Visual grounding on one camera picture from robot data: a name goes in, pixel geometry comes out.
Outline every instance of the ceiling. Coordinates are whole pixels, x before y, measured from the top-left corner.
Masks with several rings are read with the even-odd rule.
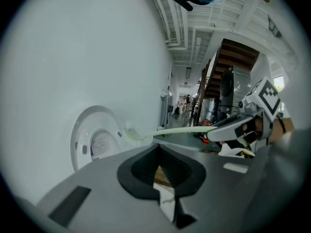
[[[151,1],[172,55],[181,95],[197,92],[201,70],[214,57],[223,39],[240,42],[285,61],[293,55],[288,44],[269,31],[262,0],[221,0],[206,6],[191,4],[191,12],[173,0]],[[191,67],[188,79],[187,67]]]

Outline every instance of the ceiling light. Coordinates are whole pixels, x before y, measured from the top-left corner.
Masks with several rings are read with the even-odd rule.
[[[190,78],[190,74],[191,74],[191,67],[187,67],[186,68],[186,79]]]

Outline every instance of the wooden staircase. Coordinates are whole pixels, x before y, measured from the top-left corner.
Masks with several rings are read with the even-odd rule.
[[[217,51],[207,86],[205,98],[220,97],[220,83],[222,74],[231,66],[239,66],[252,70],[259,52],[241,43],[224,39]]]

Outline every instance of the window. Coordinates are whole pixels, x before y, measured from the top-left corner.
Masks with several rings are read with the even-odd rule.
[[[283,76],[277,77],[273,79],[274,87],[276,88],[277,92],[280,92],[284,88],[284,78]],[[280,109],[280,112],[284,111],[284,103],[282,103]]]

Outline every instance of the floor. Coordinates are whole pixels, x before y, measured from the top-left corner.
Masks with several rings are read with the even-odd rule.
[[[187,114],[173,115],[173,128],[192,127],[193,118]],[[156,143],[171,143],[175,145],[185,146],[196,151],[217,151],[220,152],[220,147],[214,142],[204,144],[200,138],[193,136],[193,133],[176,133],[169,135],[158,135],[154,137]]]

